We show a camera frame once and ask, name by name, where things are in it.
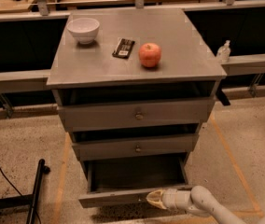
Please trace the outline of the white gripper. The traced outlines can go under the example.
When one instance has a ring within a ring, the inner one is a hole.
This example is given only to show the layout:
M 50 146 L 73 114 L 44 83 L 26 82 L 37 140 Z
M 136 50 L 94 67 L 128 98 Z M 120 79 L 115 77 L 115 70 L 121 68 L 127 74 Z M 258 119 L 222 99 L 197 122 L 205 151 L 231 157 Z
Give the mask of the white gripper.
M 187 190 L 167 189 L 164 191 L 163 189 L 158 189 L 148 193 L 146 199 L 149 204 L 163 210 L 187 211 L 192 205 L 190 192 Z

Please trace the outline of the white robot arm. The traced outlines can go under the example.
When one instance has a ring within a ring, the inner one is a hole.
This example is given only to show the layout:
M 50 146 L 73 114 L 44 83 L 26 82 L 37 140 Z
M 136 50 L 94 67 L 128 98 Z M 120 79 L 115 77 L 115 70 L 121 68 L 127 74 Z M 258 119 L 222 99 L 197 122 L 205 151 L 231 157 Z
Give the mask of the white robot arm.
M 159 209 L 183 210 L 197 217 L 213 217 L 218 224 L 246 224 L 203 186 L 195 186 L 191 190 L 157 189 L 148 193 L 146 201 Z

